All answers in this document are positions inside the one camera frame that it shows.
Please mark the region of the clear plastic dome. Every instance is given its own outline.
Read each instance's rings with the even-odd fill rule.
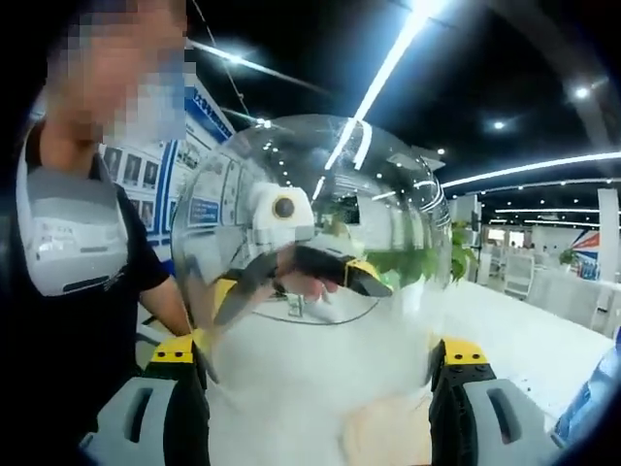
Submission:
[[[358,390],[361,402],[427,381],[450,218],[423,158],[385,131],[310,115],[236,134],[187,182],[172,242],[196,344],[220,384],[256,384],[240,373],[257,364],[329,379],[328,366],[369,358],[387,372]]]

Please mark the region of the black ceiling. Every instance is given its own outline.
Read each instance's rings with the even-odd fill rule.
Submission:
[[[410,0],[290,2],[188,1],[190,39],[241,55],[318,87],[289,83],[228,62],[252,117],[297,114],[352,116],[409,14]],[[617,151],[621,100],[612,60],[614,37],[603,37],[616,2],[479,0],[448,2],[414,38],[366,120],[412,146],[436,150],[442,182],[531,162]],[[222,59],[194,50],[197,75],[248,127]],[[576,100],[573,90],[595,85]],[[501,120],[506,126],[495,130]],[[525,172],[448,188],[447,197],[503,185],[621,177],[621,160]],[[490,192],[485,213],[511,202],[536,208],[541,198],[597,208],[598,184],[566,184]]]

